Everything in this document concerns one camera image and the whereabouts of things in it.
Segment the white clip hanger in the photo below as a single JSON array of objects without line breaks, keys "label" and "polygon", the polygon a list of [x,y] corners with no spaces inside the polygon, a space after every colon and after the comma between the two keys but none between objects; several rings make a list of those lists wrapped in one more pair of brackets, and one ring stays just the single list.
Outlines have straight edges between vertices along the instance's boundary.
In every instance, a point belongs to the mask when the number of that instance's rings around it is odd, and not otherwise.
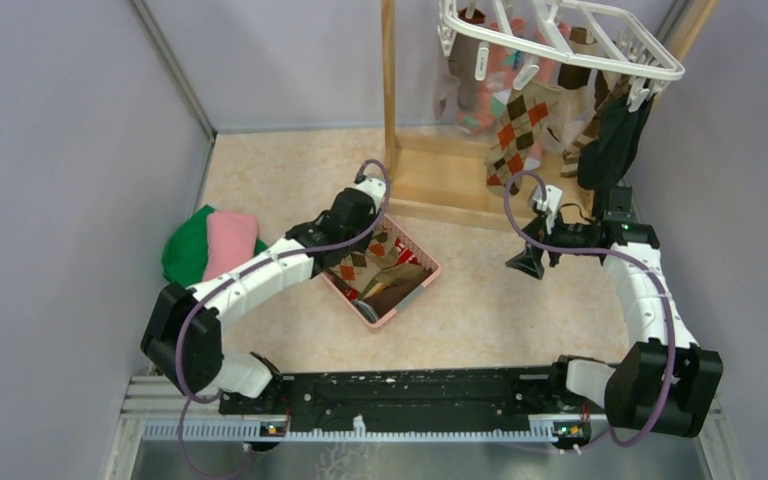
[{"label": "white clip hanger", "polygon": [[[630,112],[637,111],[644,101],[660,94],[685,74],[680,61],[635,15],[624,9],[588,1],[531,1],[529,4],[543,42],[531,41],[514,33],[508,18],[511,9],[508,1],[492,3],[497,21],[495,29],[469,21],[476,11],[475,1],[466,4],[465,18],[460,16],[455,1],[440,1],[437,30],[442,54],[450,57],[459,37],[475,40],[477,46],[468,75],[481,82],[487,76],[492,45],[519,52],[523,60],[512,82],[512,87],[517,90],[523,89],[537,76],[541,59],[627,75],[632,85],[627,100]],[[561,15],[567,12],[575,13],[585,21],[588,33],[603,51],[601,56],[572,50],[559,27]]]}]

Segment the beige argyle sock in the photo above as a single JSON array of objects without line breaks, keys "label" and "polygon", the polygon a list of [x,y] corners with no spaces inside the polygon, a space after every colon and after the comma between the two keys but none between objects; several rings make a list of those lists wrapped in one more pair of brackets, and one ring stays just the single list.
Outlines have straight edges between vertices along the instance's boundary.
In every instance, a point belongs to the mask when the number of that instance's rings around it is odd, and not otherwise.
[{"label": "beige argyle sock", "polygon": [[366,250],[352,251],[331,272],[355,290],[362,290],[382,270],[400,258],[400,235],[394,228],[377,227]]},{"label": "beige argyle sock", "polygon": [[548,127],[561,96],[560,87],[536,80],[511,92],[485,157],[485,184],[491,194],[502,196],[510,178],[526,169],[528,155]]}]

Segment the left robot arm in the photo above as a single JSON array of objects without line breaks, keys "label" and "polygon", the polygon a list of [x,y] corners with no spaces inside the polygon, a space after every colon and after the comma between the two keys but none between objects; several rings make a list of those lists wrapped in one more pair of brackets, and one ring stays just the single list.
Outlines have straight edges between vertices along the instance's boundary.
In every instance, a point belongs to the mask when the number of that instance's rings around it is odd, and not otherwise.
[{"label": "left robot arm", "polygon": [[242,395],[257,413],[279,404],[277,368],[249,353],[226,358],[223,336],[246,313],[280,292],[363,252],[389,201],[386,180],[360,176],[313,221],[292,227],[251,260],[185,287],[172,282],[156,300],[142,353],[185,396],[203,403],[215,388]]}]

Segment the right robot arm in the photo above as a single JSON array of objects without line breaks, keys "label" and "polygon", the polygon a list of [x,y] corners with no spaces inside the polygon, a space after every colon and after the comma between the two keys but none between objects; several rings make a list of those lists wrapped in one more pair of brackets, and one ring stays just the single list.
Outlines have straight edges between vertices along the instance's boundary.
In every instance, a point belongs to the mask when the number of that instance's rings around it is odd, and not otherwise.
[{"label": "right robot arm", "polygon": [[697,436],[723,363],[684,324],[665,278],[654,227],[637,219],[628,187],[599,192],[589,223],[566,222],[561,200],[554,185],[534,188],[528,204],[535,217],[517,229],[529,239],[506,264],[540,279],[544,256],[551,267],[564,254],[598,258],[619,299],[630,349],[615,366],[561,358],[561,375],[546,385],[549,404],[572,412],[587,399],[603,409],[613,427]]}]

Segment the black sock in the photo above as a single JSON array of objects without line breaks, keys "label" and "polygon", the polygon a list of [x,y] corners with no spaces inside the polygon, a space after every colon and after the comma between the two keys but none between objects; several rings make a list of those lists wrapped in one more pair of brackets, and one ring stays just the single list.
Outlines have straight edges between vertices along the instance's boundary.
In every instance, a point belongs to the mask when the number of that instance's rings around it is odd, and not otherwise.
[{"label": "black sock", "polygon": [[607,100],[598,111],[598,137],[585,145],[578,162],[578,185],[585,190],[607,189],[628,172],[637,156],[652,101],[628,111],[628,95]]}]

